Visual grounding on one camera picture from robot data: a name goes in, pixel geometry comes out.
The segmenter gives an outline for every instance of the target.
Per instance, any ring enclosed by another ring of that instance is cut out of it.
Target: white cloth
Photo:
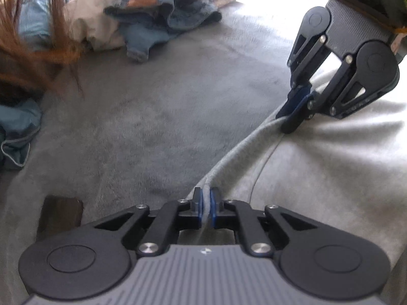
[[[392,92],[343,120],[316,115],[285,135],[284,118],[275,119],[278,109],[197,184],[205,208],[210,188],[218,187],[225,199],[254,209],[279,205],[368,239],[387,253],[393,268],[382,297],[401,304],[407,294],[406,64]],[[325,85],[328,75],[314,85]],[[230,238],[209,229],[196,236],[197,243]]]
[[[78,42],[87,40],[95,51],[124,46],[125,42],[118,31],[119,23],[103,13],[103,9],[113,1],[69,1],[65,6],[65,17],[71,37]]]

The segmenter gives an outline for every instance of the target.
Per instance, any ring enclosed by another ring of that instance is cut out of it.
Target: gray blanket
[[[0,303],[26,298],[18,258],[48,194],[81,198],[86,223],[216,185],[256,208],[282,205],[367,237],[397,262],[407,238],[405,104],[383,101],[339,123],[316,117],[283,137],[271,113],[289,89],[285,63],[304,13],[326,0],[241,1],[143,65],[123,50],[86,56],[83,97],[72,87],[63,100],[44,98],[26,167],[0,181]],[[68,72],[59,81],[74,83]],[[183,236],[205,240],[213,235]]]

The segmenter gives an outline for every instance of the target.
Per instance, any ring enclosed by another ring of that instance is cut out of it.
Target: pile of clothes
[[[145,62],[149,50],[203,23],[222,19],[214,0],[117,0],[104,13],[119,21],[127,55]]]
[[[66,15],[72,37],[95,51],[127,46],[145,62],[149,49],[182,32],[221,20],[218,8],[235,0],[72,0]]]

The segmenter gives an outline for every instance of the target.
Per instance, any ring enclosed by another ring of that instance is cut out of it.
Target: brown object
[[[157,0],[129,0],[127,8],[151,8],[157,5]]]
[[[229,3],[235,2],[236,0],[213,0],[213,4],[218,8],[223,8]]]
[[[407,36],[406,33],[399,33],[396,35],[394,38],[393,42],[391,43],[391,51],[393,52],[394,55],[397,54],[398,50],[400,49],[401,42],[402,40]]]
[[[36,241],[81,225],[83,203],[76,198],[48,195],[42,205]]]

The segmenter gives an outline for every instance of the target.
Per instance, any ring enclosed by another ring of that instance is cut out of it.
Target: long hair
[[[18,35],[22,0],[0,0],[0,99],[16,92],[63,88],[47,73],[49,65],[71,65],[79,59],[80,45],[70,39],[64,19],[64,0],[48,0],[52,48],[33,52]]]

